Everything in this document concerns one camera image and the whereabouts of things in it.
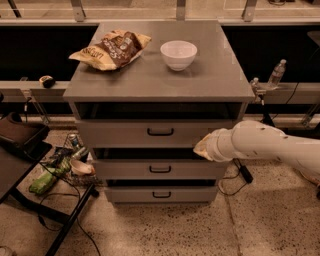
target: cabinet top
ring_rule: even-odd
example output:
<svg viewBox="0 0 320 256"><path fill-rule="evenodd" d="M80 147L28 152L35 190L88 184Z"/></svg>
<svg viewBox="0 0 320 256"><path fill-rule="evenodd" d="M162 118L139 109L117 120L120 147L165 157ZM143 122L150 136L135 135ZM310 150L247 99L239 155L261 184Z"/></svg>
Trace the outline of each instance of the cabinet top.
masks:
<svg viewBox="0 0 320 256"><path fill-rule="evenodd" d="M115 29L148 35L140 57L115 71L80 63L64 97L70 101L244 101L251 87L218 21L110 21L99 25L91 45ZM183 71L170 70L160 47L184 40L198 48Z"/></svg>

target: drawer handle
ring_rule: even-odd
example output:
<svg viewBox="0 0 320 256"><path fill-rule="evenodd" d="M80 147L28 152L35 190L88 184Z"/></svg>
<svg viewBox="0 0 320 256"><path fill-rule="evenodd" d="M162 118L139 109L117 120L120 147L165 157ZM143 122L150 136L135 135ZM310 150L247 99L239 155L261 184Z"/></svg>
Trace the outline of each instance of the drawer handle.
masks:
<svg viewBox="0 0 320 256"><path fill-rule="evenodd" d="M148 128L147 133L150 136L171 136L174 133L174 129L171 128L170 132L167 133L153 133L152 129Z"/></svg>
<svg viewBox="0 0 320 256"><path fill-rule="evenodd" d="M169 198L169 197L171 197L171 192L168 192L167 195L156 195L156 193L157 193L157 192L152 192L152 196L153 196L154 198Z"/></svg>
<svg viewBox="0 0 320 256"><path fill-rule="evenodd" d="M150 165L149 171L152 173L168 173L171 172L171 166L169 166L168 168L154 168Z"/></svg>

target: cable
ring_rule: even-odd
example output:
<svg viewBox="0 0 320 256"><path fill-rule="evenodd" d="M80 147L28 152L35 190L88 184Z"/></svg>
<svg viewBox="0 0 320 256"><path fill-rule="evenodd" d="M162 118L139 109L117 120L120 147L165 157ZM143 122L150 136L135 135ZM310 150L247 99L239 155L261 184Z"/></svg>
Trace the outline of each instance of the cable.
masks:
<svg viewBox="0 0 320 256"><path fill-rule="evenodd" d="M100 253L100 250L96 244L96 242L93 240L93 238L88 234L88 232L86 232L83 227L80 225L80 221L79 219L77 218L77 223L78 223L78 226L80 227L80 229L82 230L82 232L91 240L91 242L93 243L94 247L96 248L97 250L97 253L99 256L101 256L101 253Z"/></svg>
<svg viewBox="0 0 320 256"><path fill-rule="evenodd" d="M303 67L302 73L299 75L298 82L297 82L296 86L294 87L294 90L293 90L292 94L290 95L290 97L288 98L288 100L286 101L286 103L284 103L284 105L287 105L287 104L289 103L289 101L292 99L292 97L295 95L295 93L296 93L296 91L297 91L297 88L298 88L298 86L299 86L299 84L300 84L300 81L299 81L299 80L301 79L302 75L304 74L304 72L305 72L305 70L306 70L307 64L313 59L313 57L317 54L317 52L318 52L319 50L320 50L320 47L318 47L318 48L310 55L310 57L308 58L307 62L305 63L305 65L304 65L304 67ZM279 115L279 113L276 114L276 115L272 118L272 120L274 120L278 115Z"/></svg>
<svg viewBox="0 0 320 256"><path fill-rule="evenodd" d="M241 164L241 162L240 162L239 159L233 159L233 163L234 163L234 165L235 165L235 166L238 168L238 170L239 170L238 174L237 174L236 176L226 177L226 178L223 178L223 179L234 179L234 178L238 177L239 174L240 174L240 172L241 172L241 168L244 168L244 167L245 167L244 165ZM233 192L233 193L226 193L226 192L224 192L224 191L221 189L220 183L219 183L219 184L218 184L219 191L220 191L221 194L223 194L223 195L225 195L225 196L234 196L234 195L237 194L242 188L244 188L247 184L251 183L251 182L248 182L246 178L245 178L245 180L246 180L246 182L245 182L240 188L238 188L235 192Z"/></svg>
<svg viewBox="0 0 320 256"><path fill-rule="evenodd" d="M245 185L247 185L248 183L244 183L238 190L236 190L235 192L231 193L231 194L227 194L225 192L222 191L222 189L220 188L220 185L218 185L219 191L220 193L222 193L225 196L234 196L235 194L237 194Z"/></svg>
<svg viewBox="0 0 320 256"><path fill-rule="evenodd" d="M79 195L75 195L75 194L66 194L66 193L51 193L51 194L47 194L45 197L42 198L42 200L40 201L39 205L42 205L43 204L43 201L46 200L48 197L50 196L75 196L75 197L78 197L78 200L79 200ZM47 226L47 224L45 223L43 217L40 215L40 212L38 211L38 220L39 222L41 223L42 226L44 226L46 229L50 230L50 231L60 231L62 229L59 228L59 229L53 229L53 228L49 228Z"/></svg>

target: white bowl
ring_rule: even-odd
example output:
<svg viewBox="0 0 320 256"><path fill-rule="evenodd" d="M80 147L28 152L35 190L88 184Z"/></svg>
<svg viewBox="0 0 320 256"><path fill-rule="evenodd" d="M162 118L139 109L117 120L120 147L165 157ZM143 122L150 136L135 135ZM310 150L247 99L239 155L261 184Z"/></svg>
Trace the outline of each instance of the white bowl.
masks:
<svg viewBox="0 0 320 256"><path fill-rule="evenodd" d="M181 71L193 62L197 54L197 47L186 41L169 41L160 47L160 51L168 67Z"/></svg>
<svg viewBox="0 0 320 256"><path fill-rule="evenodd" d="M79 176L82 176L85 174L91 174L92 172L92 165L83 163L76 159L71 159L70 165L71 165L71 171L74 174L77 174Z"/></svg>

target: drawer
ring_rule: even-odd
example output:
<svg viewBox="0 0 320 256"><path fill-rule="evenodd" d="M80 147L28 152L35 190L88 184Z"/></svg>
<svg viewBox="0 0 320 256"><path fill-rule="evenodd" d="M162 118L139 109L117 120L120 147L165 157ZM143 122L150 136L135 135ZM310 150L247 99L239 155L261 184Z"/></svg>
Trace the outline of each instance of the drawer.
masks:
<svg viewBox="0 0 320 256"><path fill-rule="evenodd" d="M123 186L107 187L107 199L113 203L172 203L211 202L215 199L217 186L196 184L195 186Z"/></svg>
<svg viewBox="0 0 320 256"><path fill-rule="evenodd" d="M96 160L97 177L110 179L216 179L223 178L228 163L206 160L142 159Z"/></svg>
<svg viewBox="0 0 320 256"><path fill-rule="evenodd" d="M76 121L88 147L191 147L213 130L232 128L232 120Z"/></svg>

